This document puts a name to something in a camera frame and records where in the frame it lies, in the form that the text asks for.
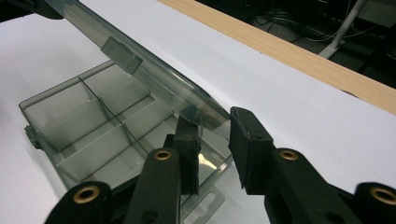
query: wooden strip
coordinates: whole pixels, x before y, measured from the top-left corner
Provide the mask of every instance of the wooden strip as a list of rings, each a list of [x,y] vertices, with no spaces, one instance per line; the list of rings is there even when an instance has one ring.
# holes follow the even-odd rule
[[[339,90],[396,115],[396,90],[192,0],[163,4]]]

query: brass insert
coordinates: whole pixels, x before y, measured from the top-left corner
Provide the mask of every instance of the brass insert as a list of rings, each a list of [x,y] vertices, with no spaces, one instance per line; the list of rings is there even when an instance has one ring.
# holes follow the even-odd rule
[[[370,188],[370,193],[373,197],[382,203],[396,205],[396,194],[388,189],[381,189],[379,187]]]
[[[295,161],[298,159],[298,155],[295,152],[289,150],[281,150],[279,155],[288,161]]]
[[[99,192],[99,188],[95,185],[87,186],[77,191],[73,199],[75,203],[88,203],[94,200]]]
[[[171,158],[172,153],[170,151],[158,151],[157,153],[154,154],[154,158],[157,159],[158,161],[166,161],[169,158]]]

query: white surface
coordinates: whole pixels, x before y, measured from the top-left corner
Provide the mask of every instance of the white surface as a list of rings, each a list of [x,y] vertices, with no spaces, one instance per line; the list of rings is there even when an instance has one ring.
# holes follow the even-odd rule
[[[303,152],[335,186],[353,191],[360,182],[377,181],[396,187],[396,117],[390,113],[161,3],[83,2],[226,109],[253,111],[277,147]],[[0,23],[0,223],[42,223],[64,193],[44,153],[28,142],[18,103],[104,61],[99,48],[67,21],[32,15]],[[233,199],[209,223],[262,223],[262,200],[238,190],[234,169],[217,185]],[[251,219],[238,219],[244,216]]]

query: white tabletop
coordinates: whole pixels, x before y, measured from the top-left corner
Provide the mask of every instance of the white tabletop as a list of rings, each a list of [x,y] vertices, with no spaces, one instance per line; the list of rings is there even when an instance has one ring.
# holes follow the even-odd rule
[[[227,110],[253,111],[277,147],[303,152],[328,182],[350,192],[367,181],[396,188],[396,117],[390,113],[156,1],[83,3]],[[42,223],[65,193],[45,154],[24,134],[18,103],[105,61],[66,20],[31,15],[0,23],[0,223]],[[208,223],[263,223],[262,197],[239,189],[234,167],[217,187],[227,200]]]

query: dark floor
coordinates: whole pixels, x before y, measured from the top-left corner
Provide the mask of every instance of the dark floor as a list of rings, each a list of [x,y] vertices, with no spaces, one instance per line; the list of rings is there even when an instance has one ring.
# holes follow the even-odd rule
[[[292,13],[282,7],[272,6],[260,12],[250,23],[264,32],[319,54],[332,42],[341,22],[318,14],[311,20],[305,20],[306,26],[302,26]],[[358,19],[346,33],[345,43],[330,60],[358,72],[388,31],[387,28]],[[378,54],[362,74],[396,89],[396,60],[391,57],[393,54],[388,53],[388,48]]]

